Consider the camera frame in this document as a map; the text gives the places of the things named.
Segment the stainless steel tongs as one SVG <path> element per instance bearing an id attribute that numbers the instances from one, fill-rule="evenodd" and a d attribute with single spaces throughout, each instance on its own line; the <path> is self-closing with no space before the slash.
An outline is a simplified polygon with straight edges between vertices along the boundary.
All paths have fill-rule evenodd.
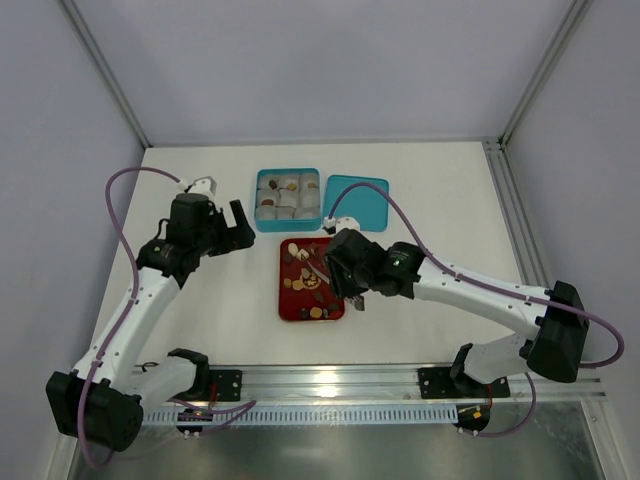
<path id="1" fill-rule="evenodd" d="M 356 311 L 359 311 L 359 312 L 365 311 L 365 301 L 362 295 L 355 295 L 355 296 L 339 295 L 336 288 L 331 283 L 331 278 L 329 276 L 328 270 L 325 267 L 319 267 L 317 265 L 315 258 L 311 255 L 308 255 L 305 258 L 305 263 L 314 274 L 316 274 L 323 282 L 325 282 L 329 286 L 332 292 L 332 295 L 336 299 L 343 300 L 345 303 L 351 305 Z"/>

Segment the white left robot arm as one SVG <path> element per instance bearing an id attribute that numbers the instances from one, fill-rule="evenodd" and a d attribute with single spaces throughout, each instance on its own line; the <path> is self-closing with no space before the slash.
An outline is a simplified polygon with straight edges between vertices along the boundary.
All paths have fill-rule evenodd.
<path id="1" fill-rule="evenodd" d="M 60 433 L 123 452 L 137 437 L 144 414 L 172 398 L 209 397 L 210 366 L 204 354 L 176 348 L 147 373 L 135 375 L 134 367 L 160 317 L 202 258 L 253 246 L 255 233 L 241 202 L 231 201 L 230 208 L 233 226 L 204 194 L 174 198 L 165 235 L 140 249 L 118 312 L 71 371 L 54 372 L 46 384 Z"/>

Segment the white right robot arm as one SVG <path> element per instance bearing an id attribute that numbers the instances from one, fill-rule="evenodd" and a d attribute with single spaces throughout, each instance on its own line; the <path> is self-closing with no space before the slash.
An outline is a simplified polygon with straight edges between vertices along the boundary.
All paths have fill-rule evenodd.
<path id="1" fill-rule="evenodd" d="M 503 377 L 533 372 L 547 380 L 576 381 L 589 322 L 577 290 L 557 282 L 553 289 L 509 285 L 436 266 L 416 245 L 389 248 L 344 229 L 324 253 L 334 294 L 353 299 L 368 291 L 385 297 L 449 305 L 493 321 L 510 335 L 460 347 L 449 370 L 456 390 L 471 396 Z"/>

